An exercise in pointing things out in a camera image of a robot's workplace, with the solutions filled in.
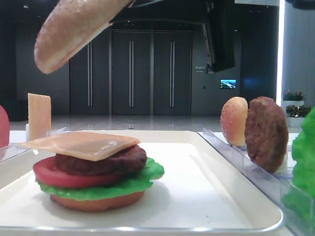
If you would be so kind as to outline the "right clear acrylic rail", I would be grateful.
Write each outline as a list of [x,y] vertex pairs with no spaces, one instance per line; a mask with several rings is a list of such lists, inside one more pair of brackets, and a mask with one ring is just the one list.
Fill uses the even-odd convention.
[[315,199],[293,185],[292,175],[287,171],[270,174],[253,163],[245,152],[221,140],[204,128],[206,139],[232,166],[250,180],[263,194],[276,203],[287,215],[287,225],[292,231],[305,235],[315,234]]

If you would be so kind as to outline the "spare green lettuce leaf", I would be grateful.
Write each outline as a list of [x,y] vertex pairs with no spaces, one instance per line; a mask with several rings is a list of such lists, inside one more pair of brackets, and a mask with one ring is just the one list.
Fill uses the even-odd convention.
[[283,204],[302,219],[315,222],[315,109],[305,117],[302,131],[292,142],[293,186]]

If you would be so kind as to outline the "meat patty on burger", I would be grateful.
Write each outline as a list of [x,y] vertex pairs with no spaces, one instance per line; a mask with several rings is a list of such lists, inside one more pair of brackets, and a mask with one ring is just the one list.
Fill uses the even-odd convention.
[[140,146],[126,148],[99,161],[79,159],[73,156],[56,154],[57,169],[71,175],[97,176],[112,173],[132,174],[144,168],[147,154]]

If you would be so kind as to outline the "hanging black display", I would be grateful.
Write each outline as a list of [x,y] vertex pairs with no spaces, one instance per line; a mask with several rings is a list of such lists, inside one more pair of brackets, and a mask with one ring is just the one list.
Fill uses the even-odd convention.
[[234,67],[234,1],[206,0],[203,36],[211,73]]

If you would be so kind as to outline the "flower planter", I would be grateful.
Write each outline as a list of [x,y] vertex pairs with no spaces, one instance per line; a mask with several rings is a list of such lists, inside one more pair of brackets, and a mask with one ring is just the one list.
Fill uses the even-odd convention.
[[282,108],[287,116],[289,127],[300,127],[304,118],[311,111],[310,106],[304,104],[305,96],[301,91],[287,90],[282,96]]

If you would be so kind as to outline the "left clear acrylic rail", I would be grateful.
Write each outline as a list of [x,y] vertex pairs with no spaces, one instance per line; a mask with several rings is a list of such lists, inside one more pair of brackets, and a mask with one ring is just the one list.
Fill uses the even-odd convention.
[[29,141],[29,131],[10,131],[8,129],[0,130],[0,161],[3,162],[18,154],[27,151],[27,148],[21,147],[20,143]]

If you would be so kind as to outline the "clear acrylic rail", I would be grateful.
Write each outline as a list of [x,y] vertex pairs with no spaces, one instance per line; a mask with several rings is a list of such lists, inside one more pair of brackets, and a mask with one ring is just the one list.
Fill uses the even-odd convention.
[[315,199],[293,185],[292,175],[287,171],[270,174],[253,163],[245,152],[221,140],[204,128],[206,139],[232,166],[250,180],[263,194],[276,203],[287,215],[287,225],[292,231],[305,235],[315,234]]
[[0,130],[0,161],[3,162],[18,154],[27,151],[27,148],[21,147],[20,143],[29,141],[29,131],[10,131],[8,129]]

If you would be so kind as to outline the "small wall screen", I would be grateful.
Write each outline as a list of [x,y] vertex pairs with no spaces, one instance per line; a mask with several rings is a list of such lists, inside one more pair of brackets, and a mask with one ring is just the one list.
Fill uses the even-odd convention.
[[236,79],[220,79],[220,89],[236,89]]

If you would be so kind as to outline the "spare red tomato slice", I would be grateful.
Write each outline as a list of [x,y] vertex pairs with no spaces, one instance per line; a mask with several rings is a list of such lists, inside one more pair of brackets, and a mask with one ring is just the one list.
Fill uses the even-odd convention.
[[6,147],[9,144],[10,122],[5,109],[0,106],[0,147]]

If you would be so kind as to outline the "cheese slice on burger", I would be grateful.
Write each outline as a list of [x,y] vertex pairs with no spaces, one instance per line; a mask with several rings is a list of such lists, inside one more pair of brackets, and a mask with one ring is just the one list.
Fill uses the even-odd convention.
[[134,137],[75,131],[19,143],[23,148],[42,149],[75,158],[100,161],[141,143]]

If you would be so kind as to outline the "spare orange cheese slice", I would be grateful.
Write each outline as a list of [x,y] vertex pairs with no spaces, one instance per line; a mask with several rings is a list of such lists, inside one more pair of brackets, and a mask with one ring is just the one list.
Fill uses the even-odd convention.
[[51,131],[51,97],[28,93],[29,140],[46,137]]

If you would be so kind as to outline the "tomato slice on burger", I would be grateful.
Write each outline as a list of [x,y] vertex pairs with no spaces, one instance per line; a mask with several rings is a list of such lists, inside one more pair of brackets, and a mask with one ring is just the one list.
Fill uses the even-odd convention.
[[100,176],[70,175],[57,169],[54,156],[36,162],[33,165],[33,172],[39,182],[61,188],[108,185],[124,178],[124,175],[118,173]]

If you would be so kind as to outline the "dark triple door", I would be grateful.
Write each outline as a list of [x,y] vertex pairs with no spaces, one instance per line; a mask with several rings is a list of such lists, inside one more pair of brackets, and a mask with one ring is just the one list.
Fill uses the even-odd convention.
[[124,22],[69,63],[73,115],[189,115],[189,24]]

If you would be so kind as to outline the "spare top burger bun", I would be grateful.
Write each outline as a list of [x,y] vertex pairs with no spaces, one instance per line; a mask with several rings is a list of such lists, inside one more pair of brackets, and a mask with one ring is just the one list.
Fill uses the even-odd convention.
[[248,103],[243,97],[232,97],[222,107],[220,125],[223,136],[231,145],[245,145],[245,126],[248,116]]

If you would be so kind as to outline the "lettuce leaf on burger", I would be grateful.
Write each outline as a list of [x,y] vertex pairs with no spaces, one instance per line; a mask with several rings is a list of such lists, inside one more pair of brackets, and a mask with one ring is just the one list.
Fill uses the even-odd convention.
[[124,177],[117,183],[108,186],[95,186],[87,188],[61,188],[47,185],[35,180],[41,191],[58,197],[77,201],[94,201],[126,196],[136,192],[143,192],[153,185],[154,179],[160,179],[164,175],[164,168],[154,159],[148,158],[144,169]]

